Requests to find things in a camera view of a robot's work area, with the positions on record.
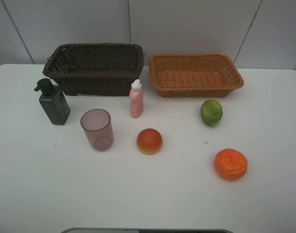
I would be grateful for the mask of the green mango fruit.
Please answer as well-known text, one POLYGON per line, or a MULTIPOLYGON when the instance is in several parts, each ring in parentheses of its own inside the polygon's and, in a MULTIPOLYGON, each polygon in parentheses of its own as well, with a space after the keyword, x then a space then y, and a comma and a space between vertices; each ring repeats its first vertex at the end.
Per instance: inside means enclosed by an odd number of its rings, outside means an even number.
POLYGON ((201 106, 200 115, 205 125, 215 127, 221 121, 223 115, 222 106, 216 100, 206 100, 201 106))

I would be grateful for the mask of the orange tangerine fruit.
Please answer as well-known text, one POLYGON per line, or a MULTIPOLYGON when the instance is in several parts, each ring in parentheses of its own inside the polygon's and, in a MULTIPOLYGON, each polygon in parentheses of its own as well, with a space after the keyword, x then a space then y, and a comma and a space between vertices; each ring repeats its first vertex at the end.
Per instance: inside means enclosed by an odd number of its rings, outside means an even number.
POLYGON ((235 181, 247 173, 248 162, 241 152, 234 149, 224 149, 216 154, 214 168, 222 179, 235 181))

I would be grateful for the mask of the translucent pink plastic cup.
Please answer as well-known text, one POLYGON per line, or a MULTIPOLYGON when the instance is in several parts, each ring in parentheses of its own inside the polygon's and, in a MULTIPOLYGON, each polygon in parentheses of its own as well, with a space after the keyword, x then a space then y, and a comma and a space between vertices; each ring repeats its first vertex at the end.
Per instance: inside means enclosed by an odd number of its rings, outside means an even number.
POLYGON ((81 127, 90 146, 98 151, 105 151, 114 142, 110 114, 104 109, 92 109, 81 117, 81 127))

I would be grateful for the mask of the dark brown wicker basket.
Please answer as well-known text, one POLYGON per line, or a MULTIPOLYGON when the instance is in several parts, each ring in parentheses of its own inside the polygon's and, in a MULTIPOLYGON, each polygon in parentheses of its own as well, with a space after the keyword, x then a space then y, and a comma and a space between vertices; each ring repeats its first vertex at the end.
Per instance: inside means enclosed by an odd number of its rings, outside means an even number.
POLYGON ((139 45, 64 44, 48 58, 43 74, 69 96, 128 96, 139 78, 144 53, 139 45))

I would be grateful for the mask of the red yellow peach fruit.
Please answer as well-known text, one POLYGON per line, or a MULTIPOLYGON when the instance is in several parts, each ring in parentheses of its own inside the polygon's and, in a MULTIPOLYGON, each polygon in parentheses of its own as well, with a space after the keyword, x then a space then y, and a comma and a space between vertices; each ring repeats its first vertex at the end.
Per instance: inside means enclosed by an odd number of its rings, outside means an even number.
POLYGON ((156 129, 142 130, 136 139, 137 147, 140 152, 146 155, 156 154, 163 145, 163 138, 156 129))

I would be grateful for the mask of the pink squeeze bottle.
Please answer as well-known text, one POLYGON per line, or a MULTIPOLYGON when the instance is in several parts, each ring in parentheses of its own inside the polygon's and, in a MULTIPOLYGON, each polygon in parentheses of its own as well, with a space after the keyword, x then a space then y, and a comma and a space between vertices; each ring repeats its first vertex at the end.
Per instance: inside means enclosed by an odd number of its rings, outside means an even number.
POLYGON ((139 118, 143 112, 143 89, 139 79, 136 79, 131 84, 130 97, 130 112, 132 118, 139 118))

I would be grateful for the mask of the dark green pump bottle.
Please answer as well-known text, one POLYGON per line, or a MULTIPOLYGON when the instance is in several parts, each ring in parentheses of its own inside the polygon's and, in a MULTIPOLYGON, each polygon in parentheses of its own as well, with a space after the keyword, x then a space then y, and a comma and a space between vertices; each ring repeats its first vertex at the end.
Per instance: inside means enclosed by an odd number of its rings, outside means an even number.
POLYGON ((61 88, 48 78, 40 79, 34 91, 41 91, 39 103, 53 125, 64 125, 70 114, 61 88))

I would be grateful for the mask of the light brown wicker basket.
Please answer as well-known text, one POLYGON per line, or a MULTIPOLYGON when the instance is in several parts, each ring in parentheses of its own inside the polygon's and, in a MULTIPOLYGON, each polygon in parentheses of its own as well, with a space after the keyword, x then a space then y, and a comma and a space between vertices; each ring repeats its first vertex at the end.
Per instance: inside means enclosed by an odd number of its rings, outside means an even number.
POLYGON ((244 81, 223 54, 159 54, 149 59, 152 87, 162 97, 221 98, 244 81))

